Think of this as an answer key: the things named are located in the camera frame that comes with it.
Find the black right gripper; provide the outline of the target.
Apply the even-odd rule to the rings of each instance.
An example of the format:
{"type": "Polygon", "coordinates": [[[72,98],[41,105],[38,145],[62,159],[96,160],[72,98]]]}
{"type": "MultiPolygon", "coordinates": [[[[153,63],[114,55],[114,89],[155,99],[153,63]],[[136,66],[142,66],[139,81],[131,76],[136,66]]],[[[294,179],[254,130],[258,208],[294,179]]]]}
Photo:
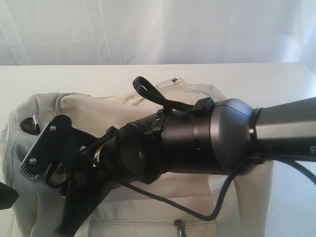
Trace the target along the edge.
{"type": "Polygon", "coordinates": [[[102,137],[95,137],[72,128],[69,138],[63,144],[58,159],[53,160],[46,175],[46,184],[61,189],[66,197],[61,222],[55,232],[60,235],[74,235],[81,225],[109,194],[107,191],[88,185],[96,179],[93,173],[99,161],[95,154],[118,132],[109,128],[102,137]]]}

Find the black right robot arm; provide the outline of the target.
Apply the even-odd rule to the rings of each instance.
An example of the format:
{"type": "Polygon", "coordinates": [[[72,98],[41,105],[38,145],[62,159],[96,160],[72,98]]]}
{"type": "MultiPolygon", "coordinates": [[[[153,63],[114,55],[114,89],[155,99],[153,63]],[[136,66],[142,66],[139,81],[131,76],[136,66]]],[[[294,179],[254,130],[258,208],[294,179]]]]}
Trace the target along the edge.
{"type": "Polygon", "coordinates": [[[63,157],[72,162],[66,165],[70,175],[57,233],[74,236],[111,190],[132,188],[133,181],[150,184],[166,172],[227,175],[211,215],[171,203],[203,221],[218,215],[233,178],[255,163],[274,159],[316,179],[299,164],[316,159],[315,98],[259,109],[237,99],[205,98],[194,106],[160,96],[153,101],[163,109],[120,129],[111,127],[101,138],[87,134],[80,145],[68,142],[83,135],[68,116],[52,120],[62,133],[63,157]]]}

